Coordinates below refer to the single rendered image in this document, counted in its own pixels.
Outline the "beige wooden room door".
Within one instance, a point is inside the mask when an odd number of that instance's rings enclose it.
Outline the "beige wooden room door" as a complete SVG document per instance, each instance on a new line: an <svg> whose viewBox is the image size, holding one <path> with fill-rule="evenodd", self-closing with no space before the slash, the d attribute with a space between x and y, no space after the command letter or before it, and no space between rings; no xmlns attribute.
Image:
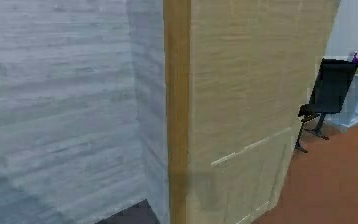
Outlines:
<svg viewBox="0 0 358 224"><path fill-rule="evenodd" d="M170 224L278 203L341 0L163 0Z"/></svg>

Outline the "black chair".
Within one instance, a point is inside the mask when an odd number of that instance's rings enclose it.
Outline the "black chair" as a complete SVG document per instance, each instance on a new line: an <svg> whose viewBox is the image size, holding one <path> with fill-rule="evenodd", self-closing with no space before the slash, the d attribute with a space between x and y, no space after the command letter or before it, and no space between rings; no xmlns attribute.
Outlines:
<svg viewBox="0 0 358 224"><path fill-rule="evenodd" d="M357 62L322 59L309 102L299 108L302 120L296 150L307 153L300 142L303 131L328 140L321 132L325 117L341 112L357 69Z"/></svg>

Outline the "pale blue table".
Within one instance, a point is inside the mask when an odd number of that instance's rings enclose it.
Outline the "pale blue table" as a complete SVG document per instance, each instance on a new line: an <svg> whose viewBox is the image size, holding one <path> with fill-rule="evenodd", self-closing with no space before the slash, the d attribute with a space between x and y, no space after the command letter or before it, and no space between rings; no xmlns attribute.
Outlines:
<svg viewBox="0 0 358 224"><path fill-rule="evenodd" d="M341 112L327 115L325 123L337 127L342 132L358 124L358 74L351 83Z"/></svg>

